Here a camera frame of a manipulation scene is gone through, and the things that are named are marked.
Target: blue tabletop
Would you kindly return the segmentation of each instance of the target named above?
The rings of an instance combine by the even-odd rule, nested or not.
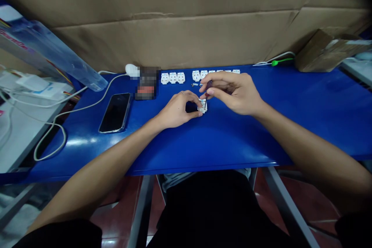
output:
[[[372,158],[372,94],[340,70],[330,73],[300,73],[293,67],[251,65],[216,67],[206,70],[233,70],[249,73],[261,97],[276,110],[323,137],[357,160]],[[136,80],[117,78],[105,99],[94,107],[72,113],[64,123],[66,146],[53,157],[38,162],[29,181],[68,179],[100,153],[116,144],[154,117],[181,90],[198,96],[191,87],[194,69],[181,72],[184,84],[159,83],[155,100],[132,100],[126,129],[100,134],[98,128],[113,94],[134,93]],[[115,75],[106,75],[110,81]],[[87,90],[77,108],[98,101],[102,92]],[[62,142],[59,131],[44,155]],[[289,165],[292,161],[275,139],[252,117],[229,110],[216,98],[208,101],[203,117],[161,132],[137,158],[128,175],[192,172],[245,167]]]

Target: small screwdriver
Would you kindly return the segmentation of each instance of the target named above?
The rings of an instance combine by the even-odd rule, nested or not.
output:
[[[207,101],[207,98],[210,96],[208,93],[207,93],[207,90],[209,89],[209,88],[211,88],[212,87],[212,81],[210,80],[210,81],[208,81],[208,83],[207,83],[207,88],[205,89],[205,101]]]

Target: left hand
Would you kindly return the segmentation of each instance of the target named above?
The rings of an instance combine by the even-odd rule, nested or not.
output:
[[[192,118],[203,115],[200,111],[186,112],[186,103],[190,101],[202,107],[199,97],[190,90],[181,91],[173,95],[168,104],[162,109],[157,116],[154,117],[158,125],[163,129],[175,128],[188,122]]]

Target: black smartphone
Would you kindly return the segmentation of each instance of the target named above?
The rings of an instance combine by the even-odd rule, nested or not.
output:
[[[111,96],[99,128],[100,133],[114,133],[124,130],[131,100],[130,93]]]

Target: green screwdriver handle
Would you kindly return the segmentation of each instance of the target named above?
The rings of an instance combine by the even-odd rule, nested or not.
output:
[[[286,58],[286,59],[283,59],[283,60],[273,60],[271,62],[271,66],[276,66],[279,62],[282,62],[282,61],[287,61],[287,60],[293,60],[293,58]]]

